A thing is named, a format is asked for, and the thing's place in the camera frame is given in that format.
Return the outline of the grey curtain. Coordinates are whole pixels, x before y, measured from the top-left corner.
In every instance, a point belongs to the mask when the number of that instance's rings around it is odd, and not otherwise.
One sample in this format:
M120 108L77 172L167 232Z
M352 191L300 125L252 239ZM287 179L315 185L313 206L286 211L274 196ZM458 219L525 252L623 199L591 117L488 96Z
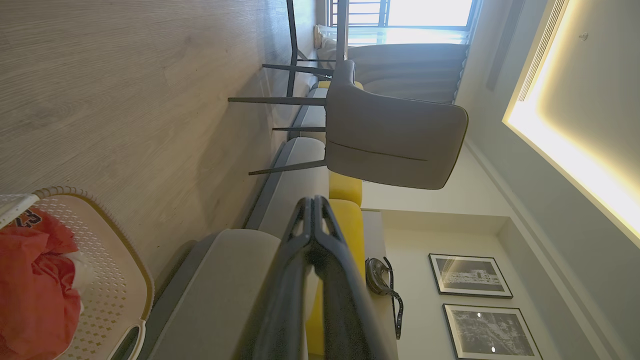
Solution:
M355 80L364 91L393 98L453 104L470 46L454 43L352 47Z

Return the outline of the cream perforated plastic laundry basket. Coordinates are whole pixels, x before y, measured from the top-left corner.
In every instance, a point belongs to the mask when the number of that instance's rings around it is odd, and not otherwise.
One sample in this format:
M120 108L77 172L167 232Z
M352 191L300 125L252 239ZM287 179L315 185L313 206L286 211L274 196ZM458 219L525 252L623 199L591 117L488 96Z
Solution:
M70 186L0 194L0 228L37 207L61 221L94 271L73 340L55 360L138 360L154 281L126 233L86 191Z

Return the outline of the grey fabric sofa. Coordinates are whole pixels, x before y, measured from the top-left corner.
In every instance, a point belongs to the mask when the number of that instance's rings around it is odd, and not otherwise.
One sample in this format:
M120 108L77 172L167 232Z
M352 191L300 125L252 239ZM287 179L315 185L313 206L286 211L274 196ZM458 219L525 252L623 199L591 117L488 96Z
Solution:
M270 174L243 228L228 228L198 241L153 306L137 360L231 360L263 280L297 202L329 200L329 170L318 167ZM379 213L362 210L367 231Z

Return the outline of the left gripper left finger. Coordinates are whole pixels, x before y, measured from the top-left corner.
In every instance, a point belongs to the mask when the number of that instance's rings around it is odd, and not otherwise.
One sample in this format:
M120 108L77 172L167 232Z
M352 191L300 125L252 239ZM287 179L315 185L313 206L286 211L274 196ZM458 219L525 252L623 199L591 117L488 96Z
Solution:
M313 199L301 198L235 347L235 360L302 360Z

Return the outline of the white garment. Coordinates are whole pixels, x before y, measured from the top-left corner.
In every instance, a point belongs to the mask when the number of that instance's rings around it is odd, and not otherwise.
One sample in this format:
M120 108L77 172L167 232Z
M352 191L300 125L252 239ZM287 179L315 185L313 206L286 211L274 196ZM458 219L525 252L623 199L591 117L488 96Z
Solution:
M62 257L71 260L74 266L74 278L71 287L83 294L95 280L93 264L82 251L65 253Z

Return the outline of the red sports jersey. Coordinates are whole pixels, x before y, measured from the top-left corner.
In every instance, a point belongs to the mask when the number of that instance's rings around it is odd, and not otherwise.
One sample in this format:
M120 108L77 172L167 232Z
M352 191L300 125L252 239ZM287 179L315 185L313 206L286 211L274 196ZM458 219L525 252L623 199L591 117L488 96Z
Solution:
M78 250L59 219L30 207L0 229L0 360L55 360L73 341L82 300Z

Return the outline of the ceiling air vent grille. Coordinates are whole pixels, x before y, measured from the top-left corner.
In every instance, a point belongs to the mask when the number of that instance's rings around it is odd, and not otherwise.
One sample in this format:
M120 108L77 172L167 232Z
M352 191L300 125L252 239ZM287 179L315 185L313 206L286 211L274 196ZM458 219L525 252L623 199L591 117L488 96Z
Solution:
M548 0L514 89L517 103L528 100L551 50L570 0Z

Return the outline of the window with dark railing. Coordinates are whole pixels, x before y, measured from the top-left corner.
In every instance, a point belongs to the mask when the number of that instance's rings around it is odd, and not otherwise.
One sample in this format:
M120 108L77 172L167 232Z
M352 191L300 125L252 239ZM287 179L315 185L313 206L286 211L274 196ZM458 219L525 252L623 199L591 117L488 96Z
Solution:
M483 0L349 0L349 47L468 44Z

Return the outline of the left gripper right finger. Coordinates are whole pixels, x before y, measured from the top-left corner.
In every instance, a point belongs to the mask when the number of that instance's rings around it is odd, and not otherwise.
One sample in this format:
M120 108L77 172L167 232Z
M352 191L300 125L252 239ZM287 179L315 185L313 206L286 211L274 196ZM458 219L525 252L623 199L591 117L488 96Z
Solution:
M313 199L311 259L323 282L324 360L393 360L364 277L329 200Z

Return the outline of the framed black white city picture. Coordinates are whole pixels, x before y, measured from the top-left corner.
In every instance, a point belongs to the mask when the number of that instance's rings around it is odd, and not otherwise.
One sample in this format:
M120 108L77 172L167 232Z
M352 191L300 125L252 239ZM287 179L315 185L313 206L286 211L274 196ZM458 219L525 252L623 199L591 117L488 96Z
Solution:
M442 305L455 360L544 360L516 307Z

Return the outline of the dark metal frame table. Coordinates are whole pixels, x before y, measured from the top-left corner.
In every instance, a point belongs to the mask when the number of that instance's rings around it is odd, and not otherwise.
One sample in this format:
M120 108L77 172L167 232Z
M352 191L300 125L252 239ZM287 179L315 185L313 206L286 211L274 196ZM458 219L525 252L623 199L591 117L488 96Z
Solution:
M315 97L294 97L294 86L296 73L307 73L311 75L322 75L326 78L333 74L333 71L324 68L298 66L300 61L298 57L298 41L297 26L295 21L294 0L285 0L287 18L289 25L289 36L291 45L290 64L276 65L263 64L263 68L279 69L288 71L288 82L286 87L286 96L277 98L267 98L269 104L281 105L301 105L301 106L322 106L325 104L324 98ZM337 39L336 39L336 59L334 63L341 63L348 58L348 29L349 29L349 4L350 0L337 0Z

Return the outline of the small yellow cushion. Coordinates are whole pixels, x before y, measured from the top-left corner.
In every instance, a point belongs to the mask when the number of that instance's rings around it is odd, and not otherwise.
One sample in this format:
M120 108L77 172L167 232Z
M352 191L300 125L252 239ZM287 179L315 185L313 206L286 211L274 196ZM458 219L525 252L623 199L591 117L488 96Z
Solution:
M362 185L360 178L348 177L329 171L329 198L353 202L362 206Z

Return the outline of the large yellow cushion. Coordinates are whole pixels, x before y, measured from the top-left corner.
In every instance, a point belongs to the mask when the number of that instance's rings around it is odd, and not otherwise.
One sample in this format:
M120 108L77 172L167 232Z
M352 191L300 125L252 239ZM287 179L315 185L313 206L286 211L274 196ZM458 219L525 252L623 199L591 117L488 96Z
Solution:
M329 199L328 202L350 253L352 253L359 275L362 281L366 281L365 237L361 207L355 202L343 199ZM325 341L322 280L318 280L315 290L313 308L305 324L307 351L309 360L323 360Z

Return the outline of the framed black white building picture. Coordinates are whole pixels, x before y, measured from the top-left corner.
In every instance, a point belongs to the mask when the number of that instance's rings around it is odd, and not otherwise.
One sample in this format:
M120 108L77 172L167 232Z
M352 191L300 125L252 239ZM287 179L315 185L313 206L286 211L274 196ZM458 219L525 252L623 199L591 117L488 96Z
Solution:
M514 298L493 257L430 253L429 262L442 296Z

